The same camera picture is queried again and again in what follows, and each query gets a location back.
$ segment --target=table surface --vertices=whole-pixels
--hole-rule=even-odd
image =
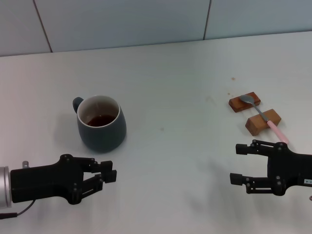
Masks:
[[[308,187],[282,197],[248,195],[230,173],[266,176],[267,158],[236,155],[250,144],[228,101],[254,91],[274,108],[297,153],[312,154],[312,32],[0,58],[0,165],[49,165],[61,154],[112,160],[116,183],[69,205],[38,200],[1,233],[285,234],[311,232]],[[127,138],[89,151],[78,134],[75,97],[107,95],[123,108]],[[277,142],[270,131],[256,137]],[[13,204],[17,212],[30,202]]]

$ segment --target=silver spoon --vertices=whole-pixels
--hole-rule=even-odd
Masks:
[[[273,130],[273,132],[276,134],[276,136],[278,137],[278,139],[280,139],[282,142],[285,142],[286,144],[289,143],[289,140],[287,139],[287,137],[285,137],[285,135],[276,127],[276,125],[269,120],[259,109],[258,107],[254,104],[254,98],[252,96],[249,95],[242,95],[239,97],[239,99],[245,103],[249,103],[251,105],[253,105],[253,107],[259,112],[259,114],[261,115],[261,117],[264,119],[264,121],[266,121],[266,123],[268,124],[268,126]]]

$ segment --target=silver cylindrical wrist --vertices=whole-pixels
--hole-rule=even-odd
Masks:
[[[0,208],[11,207],[11,203],[9,167],[0,167]]]

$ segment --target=dark gray mug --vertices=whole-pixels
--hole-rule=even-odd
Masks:
[[[73,100],[73,108],[77,113],[79,134],[84,144],[98,152],[109,152],[118,147],[125,139],[126,120],[120,105],[111,97],[93,96],[83,100]],[[88,123],[95,117],[109,115],[115,119],[104,126],[94,127]]]

